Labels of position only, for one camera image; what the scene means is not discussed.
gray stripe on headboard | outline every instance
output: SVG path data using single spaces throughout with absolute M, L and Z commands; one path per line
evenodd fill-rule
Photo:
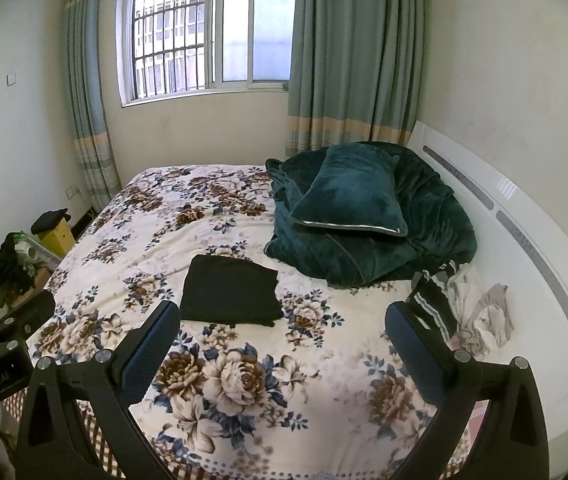
M 542 278 L 548 283 L 550 290 L 555 295 L 557 302 L 560 304 L 561 309 L 564 311 L 564 315 L 568 320 L 568 295 L 566 291 L 561 286 L 560 280 L 557 279 L 555 273 L 552 272 L 552 269 L 548 266 L 544 258 L 542 258 L 539 251 L 534 248 L 534 245 L 531 241 L 526 237 L 526 235 L 515 225 L 513 222 L 503 211 L 497 211 L 497 220 L 499 223 L 506 228 L 515 241 L 521 246 L 524 252 L 528 255 L 531 259 L 534 266 L 537 267 L 537 270 L 542 275 Z
M 448 170 L 448 173 L 450 173 L 457 180 L 459 180 L 459 182 L 464 184 L 464 186 L 467 187 L 470 190 L 470 192 L 473 195 L 475 195 L 477 197 L 477 199 L 479 199 L 479 201 L 484 206 L 486 206 L 486 208 L 488 208 L 490 211 L 493 210 L 495 203 L 492 201 L 492 199 L 486 193 L 484 193 L 480 189 L 479 186 L 477 186 L 477 184 L 475 184 L 473 181 L 471 181 L 470 178 L 465 176 L 464 173 L 459 171 L 456 167 L 454 167 L 450 162 L 448 162 L 443 156 L 439 155 L 439 153 L 437 153 L 435 150 L 433 150 L 430 146 L 427 146 L 427 145 L 424 144 L 424 146 L 422 147 L 422 150 L 424 150 L 425 153 L 428 153 L 432 158 L 434 158 L 436 161 L 438 161 L 439 164 L 441 164 L 443 167 L 445 167 L 446 170 Z

folded black cloth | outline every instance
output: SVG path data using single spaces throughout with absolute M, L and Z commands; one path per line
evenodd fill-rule
M 276 270 L 228 256 L 198 254 L 184 281 L 181 318 L 275 326 L 273 322 L 283 316 L 276 285 Z
M 40 233 L 45 233 L 46 231 L 51 231 L 55 229 L 59 222 L 66 220 L 67 222 L 71 219 L 71 215 L 66 212 L 68 209 L 59 209 L 57 211 L 47 211 L 41 215 L 35 223 L 30 226 L 30 233 L 33 235 L 38 235 Z

curtain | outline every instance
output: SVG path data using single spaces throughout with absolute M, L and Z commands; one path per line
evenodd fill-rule
M 406 144 L 423 27 L 423 0 L 295 0 L 286 156 L 358 140 Z
M 66 0 L 62 43 L 75 153 L 91 203 L 98 212 L 122 189 L 102 105 L 99 6 L 100 0 Z

white wall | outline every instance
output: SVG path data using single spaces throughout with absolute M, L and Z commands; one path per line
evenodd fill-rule
M 88 209 L 72 148 L 61 74 L 64 0 L 0 0 L 0 245 L 48 210 Z M 17 84 L 8 87 L 6 75 Z
M 568 0 L 426 0 L 417 118 L 481 156 L 568 235 Z M 553 475 L 568 432 L 550 443 Z
M 100 0 L 100 75 L 106 121 L 124 184 L 146 168 L 263 164 L 282 158 L 288 93 L 192 95 L 122 107 L 117 0 Z

floral bedspread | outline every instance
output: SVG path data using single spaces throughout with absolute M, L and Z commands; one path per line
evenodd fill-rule
M 183 321 L 144 400 L 130 407 L 174 468 L 251 479 L 385 478 L 432 419 L 384 333 L 409 282 L 336 290 L 263 254 L 274 204 L 263 168 L 189 166 L 139 174 L 93 222 L 47 288 L 55 317 L 34 360 L 115 348 L 161 300 L 179 304 L 193 256 L 279 271 L 274 328 Z M 453 461 L 469 447 L 462 438 Z

